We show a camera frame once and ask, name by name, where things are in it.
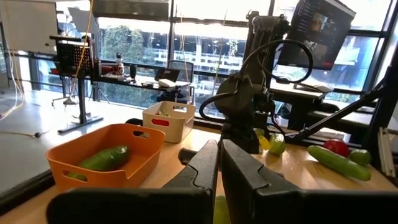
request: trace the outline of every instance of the glass window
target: glass window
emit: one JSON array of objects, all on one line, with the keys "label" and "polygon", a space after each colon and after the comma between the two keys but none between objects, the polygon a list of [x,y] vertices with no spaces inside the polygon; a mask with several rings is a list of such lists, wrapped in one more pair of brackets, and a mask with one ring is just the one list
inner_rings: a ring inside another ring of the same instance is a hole
[{"label": "glass window", "polygon": [[250,10],[259,11],[260,15],[268,15],[270,0],[246,0],[238,4],[229,0],[175,0],[177,17],[197,19],[219,19],[230,21],[247,21],[246,14]]},{"label": "glass window", "polygon": [[[225,80],[225,78],[217,78],[215,81],[215,77],[208,77],[204,75],[193,76],[192,85],[195,87],[195,106],[197,107],[196,116],[200,116],[200,105],[209,97],[216,95],[218,87]],[[204,112],[206,115],[211,117],[223,118],[223,114],[216,109],[214,103],[208,105]]]},{"label": "glass window", "polygon": [[[291,21],[298,1],[299,0],[276,0],[274,16],[284,14],[288,20]],[[386,18],[391,0],[340,1],[356,12],[355,19],[351,24],[352,29],[380,31]]]},{"label": "glass window", "polygon": [[[51,68],[55,68],[54,62],[49,60],[37,60],[37,68],[38,68],[39,82],[62,86],[62,81],[60,79],[60,76],[51,74]],[[54,86],[42,85],[42,88],[46,90],[51,90],[53,87]]]},{"label": "glass window", "polygon": [[325,96],[325,99],[344,102],[344,103],[354,103],[355,101],[359,100],[359,95],[346,94],[346,93],[328,93]]},{"label": "glass window", "polygon": [[5,46],[2,42],[2,26],[0,25],[0,73],[7,73],[6,58],[4,56]]},{"label": "glass window", "polygon": [[69,7],[77,7],[80,10],[89,11],[90,10],[90,1],[89,0],[81,0],[81,1],[58,1],[56,2],[57,11],[67,11]]},{"label": "glass window", "polygon": [[[377,38],[347,36],[335,65],[331,71],[313,70],[310,82],[324,82],[334,88],[361,91],[369,71]],[[290,77],[292,80],[302,78],[306,69],[276,65],[274,74]]]},{"label": "glass window", "polygon": [[98,25],[101,58],[115,60],[116,54],[122,53],[125,62],[166,65],[168,22],[100,17]]},{"label": "glass window", "polygon": [[[148,108],[156,103],[159,91],[134,88],[131,86],[117,85],[111,83],[99,83],[99,87],[110,102]],[[99,94],[100,100],[106,100],[104,95]]]},{"label": "glass window", "polygon": [[196,71],[231,73],[241,68],[248,28],[223,27],[220,24],[176,24],[174,60],[195,64]]},{"label": "glass window", "polygon": [[77,31],[75,21],[69,13],[68,8],[78,8],[83,11],[90,10],[90,1],[62,1],[56,2],[57,11],[62,13],[57,14],[58,28],[69,37],[81,37]]}]

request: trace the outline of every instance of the laptop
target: laptop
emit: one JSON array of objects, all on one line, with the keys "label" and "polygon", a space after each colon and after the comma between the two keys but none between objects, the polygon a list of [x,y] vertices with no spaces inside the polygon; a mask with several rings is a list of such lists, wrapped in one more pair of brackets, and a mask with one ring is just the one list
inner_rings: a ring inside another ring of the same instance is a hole
[{"label": "laptop", "polygon": [[176,82],[179,75],[180,75],[180,70],[171,69],[171,68],[160,68],[156,73],[155,81],[159,81],[161,79],[167,79],[170,80],[171,82]]}]

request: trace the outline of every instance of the yellow fruit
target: yellow fruit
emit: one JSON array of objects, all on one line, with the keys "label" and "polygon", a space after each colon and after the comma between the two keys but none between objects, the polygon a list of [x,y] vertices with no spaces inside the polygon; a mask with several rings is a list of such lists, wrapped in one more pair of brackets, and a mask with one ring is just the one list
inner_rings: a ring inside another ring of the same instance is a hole
[{"label": "yellow fruit", "polygon": [[259,139],[260,146],[263,149],[266,150],[266,149],[271,148],[271,144],[269,144],[269,141],[264,136],[258,136],[258,139]]},{"label": "yellow fruit", "polygon": [[213,224],[230,224],[228,206],[225,196],[219,195],[216,197],[214,205]]}]

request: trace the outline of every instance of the plastic basket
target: plastic basket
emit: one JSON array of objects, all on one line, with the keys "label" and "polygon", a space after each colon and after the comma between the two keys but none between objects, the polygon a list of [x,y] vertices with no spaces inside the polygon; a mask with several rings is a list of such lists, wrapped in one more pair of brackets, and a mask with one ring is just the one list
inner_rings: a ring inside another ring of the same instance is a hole
[{"label": "plastic basket", "polygon": [[[135,136],[133,131],[143,132],[145,137]],[[46,157],[61,192],[75,187],[138,187],[157,165],[164,138],[158,130],[112,124],[52,148]],[[98,172],[76,166],[103,149],[120,145],[129,147],[130,159],[119,170]],[[87,181],[67,177],[71,171],[86,176]]]},{"label": "plastic basket", "polygon": [[[166,112],[169,117],[156,115]],[[162,101],[142,112],[144,127],[154,128],[166,134],[165,141],[181,142],[193,128],[196,106]]]}]

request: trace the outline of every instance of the black cable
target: black cable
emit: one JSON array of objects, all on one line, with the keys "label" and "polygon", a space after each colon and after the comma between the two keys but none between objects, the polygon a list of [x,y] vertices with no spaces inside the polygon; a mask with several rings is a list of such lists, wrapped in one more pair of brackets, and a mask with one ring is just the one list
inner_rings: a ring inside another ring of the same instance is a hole
[{"label": "black cable", "polygon": [[212,121],[212,122],[217,122],[217,123],[225,123],[225,122],[228,122],[227,119],[220,119],[220,118],[212,118],[212,117],[209,117],[209,116],[205,115],[205,113],[203,112],[203,110],[204,110],[204,109],[206,108],[206,106],[209,105],[210,103],[213,103],[213,102],[215,102],[215,101],[217,101],[217,100],[222,100],[222,99],[224,99],[224,98],[231,97],[231,96],[235,95],[236,93],[237,93],[237,91],[235,91],[234,93],[222,93],[222,94],[215,95],[215,96],[212,96],[212,97],[208,98],[208,99],[205,100],[205,101],[200,105],[200,107],[199,107],[199,114],[200,114],[200,116],[201,116],[203,119],[208,120],[208,121]]},{"label": "black cable", "polygon": [[263,66],[263,64],[260,62],[260,58],[258,57],[258,53],[260,53],[260,51],[262,51],[262,50],[264,50],[264,49],[266,49],[266,48],[272,47],[273,45],[280,45],[280,44],[294,44],[294,45],[297,45],[297,46],[299,46],[301,49],[304,50],[305,54],[306,54],[307,57],[308,57],[308,71],[307,71],[307,74],[305,74],[305,76],[304,76],[303,78],[300,78],[300,79],[295,80],[295,81],[288,81],[288,83],[300,83],[300,82],[306,80],[306,79],[311,75],[311,73],[312,73],[312,68],[313,68],[313,59],[312,59],[311,51],[310,51],[303,43],[301,43],[300,41],[297,41],[297,40],[290,40],[290,39],[286,39],[286,40],[274,40],[274,41],[271,41],[271,42],[269,42],[269,43],[267,43],[267,44],[264,44],[264,45],[258,47],[258,48],[257,48],[255,51],[253,51],[253,52],[247,57],[247,59],[243,62],[242,67],[241,67],[241,70],[240,70],[240,73],[243,73],[243,70],[246,68],[246,66],[248,65],[248,63],[249,63],[249,61],[250,61],[250,59],[251,59],[252,57],[257,57],[256,60],[257,60],[257,62],[258,62],[258,64],[259,64],[259,66],[262,68],[262,70],[263,70],[264,73],[266,74],[266,76],[271,76],[272,78],[275,78],[275,79],[278,80],[278,81],[286,82],[286,80],[281,79],[281,78],[279,78],[279,77],[273,75],[270,71],[268,71],[268,69],[267,69],[265,66]]},{"label": "black cable", "polygon": [[[299,80],[296,80],[296,81],[290,81],[290,80],[287,81],[287,80],[284,80],[283,78],[279,78],[279,77],[273,75],[270,71],[268,71],[268,69],[265,66],[262,65],[262,63],[259,60],[258,53],[260,53],[260,51],[262,51],[262,50],[264,50],[264,49],[266,49],[268,47],[272,47],[273,45],[280,45],[280,44],[294,44],[294,45],[297,45],[297,46],[299,46],[300,48],[302,48],[304,50],[305,54],[308,57],[308,71],[307,71],[307,74],[303,78],[301,78]],[[239,71],[240,74],[243,74],[243,70],[246,68],[246,66],[248,65],[248,63],[249,63],[249,61],[250,61],[250,59],[252,57],[257,57],[257,62],[260,65],[260,67],[263,69],[263,71],[266,74],[266,76],[271,76],[272,78],[275,78],[276,80],[280,80],[282,82],[300,83],[300,82],[306,80],[312,73],[312,67],[313,67],[312,54],[311,54],[310,50],[303,43],[301,43],[301,42],[299,42],[297,40],[289,40],[289,39],[287,39],[287,40],[274,40],[274,41],[271,41],[271,42],[269,42],[267,44],[264,44],[264,45],[258,47],[243,62],[241,70]],[[224,98],[228,98],[228,97],[231,97],[231,96],[235,95],[238,92],[238,83],[239,82],[237,82],[237,84],[236,84],[237,88],[236,88],[234,93],[222,93],[222,94],[219,94],[219,95],[212,96],[212,97],[208,98],[207,100],[205,100],[199,107],[200,116],[203,119],[208,120],[208,121],[212,121],[212,122],[217,122],[217,123],[228,122],[227,119],[211,118],[211,117],[205,115],[203,110],[210,103],[213,103],[213,102],[215,102],[217,100],[222,100]]]}]

